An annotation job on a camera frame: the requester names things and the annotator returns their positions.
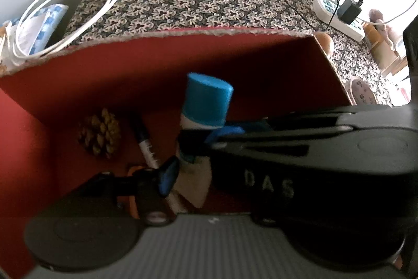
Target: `floral fabric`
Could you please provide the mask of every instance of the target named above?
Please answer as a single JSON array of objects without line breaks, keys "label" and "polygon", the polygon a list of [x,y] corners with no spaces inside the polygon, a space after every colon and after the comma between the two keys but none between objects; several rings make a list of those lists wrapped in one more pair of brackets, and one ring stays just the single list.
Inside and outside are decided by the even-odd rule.
[{"label": "floral fabric", "polygon": [[[314,0],[287,0],[316,31],[326,25],[311,10]],[[82,0],[66,34],[88,21],[105,0]],[[313,31],[284,0],[118,0],[72,44],[114,36],[129,36],[146,31],[190,27],[264,27]],[[343,82],[353,76],[365,79],[378,103],[391,105],[385,80],[371,58],[368,48],[330,27],[335,43],[331,60]]]}]

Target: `red cardboard box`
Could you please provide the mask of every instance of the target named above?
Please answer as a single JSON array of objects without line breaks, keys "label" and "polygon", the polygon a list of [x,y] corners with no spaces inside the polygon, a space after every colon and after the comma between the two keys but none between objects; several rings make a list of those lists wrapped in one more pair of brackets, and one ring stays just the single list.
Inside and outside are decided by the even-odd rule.
[{"label": "red cardboard box", "polygon": [[[150,32],[87,42],[37,64],[0,78],[0,267],[12,278],[34,266],[23,241],[31,216],[94,174],[123,176],[143,160],[124,112],[141,113],[160,160],[174,154],[188,72],[233,85],[228,119],[350,105],[316,39],[296,32]],[[104,107],[123,130],[110,161],[77,142],[78,121]]]}]

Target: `white cord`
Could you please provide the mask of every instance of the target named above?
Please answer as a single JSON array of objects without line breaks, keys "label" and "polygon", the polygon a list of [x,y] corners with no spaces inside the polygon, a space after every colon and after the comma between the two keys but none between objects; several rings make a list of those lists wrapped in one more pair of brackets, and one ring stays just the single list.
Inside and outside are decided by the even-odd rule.
[{"label": "white cord", "polygon": [[385,25],[385,24],[387,24],[387,23],[390,23],[391,21],[393,21],[394,19],[397,19],[398,17],[400,17],[400,16],[402,16],[404,13],[406,13],[411,7],[413,7],[414,6],[414,4],[417,2],[418,0],[415,0],[413,3],[412,3],[412,5],[409,7],[409,8],[407,8],[404,12],[402,12],[401,14],[399,14],[399,15],[397,15],[396,17],[393,17],[390,21],[384,21],[384,22],[382,22],[382,23],[374,23],[374,22],[372,22],[372,21],[365,21],[364,19],[361,19],[361,18],[358,18],[357,17],[357,19],[359,19],[359,20],[361,20],[361,21],[363,21],[364,23],[369,23],[369,24],[373,24],[373,25]]},{"label": "white cord", "polygon": [[3,46],[6,40],[7,40],[8,46],[10,47],[10,27],[11,26],[12,26],[12,23],[9,21],[9,23],[7,23],[7,25],[4,27],[5,32],[4,32],[3,37],[0,37],[0,64],[2,62],[1,54],[2,54]]},{"label": "white cord", "polygon": [[[27,19],[31,18],[39,9],[41,9],[45,4],[49,3],[51,0],[45,0],[40,5],[38,5],[29,16],[27,16],[28,12],[32,9],[32,7],[38,3],[40,0],[34,0],[32,4],[25,10],[24,14],[20,18],[17,27],[16,27],[16,33],[15,33],[15,41],[12,42],[9,48],[11,48],[13,52],[13,57],[15,57],[19,61],[26,61],[26,60],[32,60],[32,59],[39,59],[49,53],[56,53],[57,51],[63,49],[68,44],[70,44],[73,40],[75,40],[78,36],[80,36],[84,31],[86,31],[90,26],[92,26],[100,17],[102,17],[113,5],[117,0],[106,0],[106,3],[103,5],[103,7],[86,23],[84,23],[80,28],[78,28],[76,31],[74,31],[72,34],[68,35],[67,37],[64,37],[59,42],[53,44],[52,46],[45,48],[42,51],[37,52],[33,55],[25,55],[22,49],[20,48],[19,43],[19,35],[23,29],[23,27],[27,24]],[[4,44],[5,37],[1,41],[1,44]],[[20,65],[21,63],[16,63],[14,60],[12,60],[14,65]]]}]

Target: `gray mat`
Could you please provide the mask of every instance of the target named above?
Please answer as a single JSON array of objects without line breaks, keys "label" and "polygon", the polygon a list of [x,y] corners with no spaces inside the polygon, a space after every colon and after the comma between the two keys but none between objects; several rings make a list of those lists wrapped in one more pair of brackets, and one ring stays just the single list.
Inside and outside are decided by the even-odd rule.
[{"label": "gray mat", "polygon": [[82,274],[37,267],[26,279],[400,279],[392,266],[363,273],[322,268],[302,257],[275,228],[247,215],[180,215],[166,227],[145,231],[137,245],[111,266]]}]

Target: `black power adapter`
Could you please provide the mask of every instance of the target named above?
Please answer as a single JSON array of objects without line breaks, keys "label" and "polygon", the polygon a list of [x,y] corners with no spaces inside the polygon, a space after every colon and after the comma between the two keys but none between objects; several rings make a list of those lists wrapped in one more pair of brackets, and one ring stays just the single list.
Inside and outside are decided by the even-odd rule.
[{"label": "black power adapter", "polygon": [[362,11],[360,8],[362,4],[363,0],[359,0],[357,3],[353,0],[345,0],[337,10],[339,20],[351,24]]}]

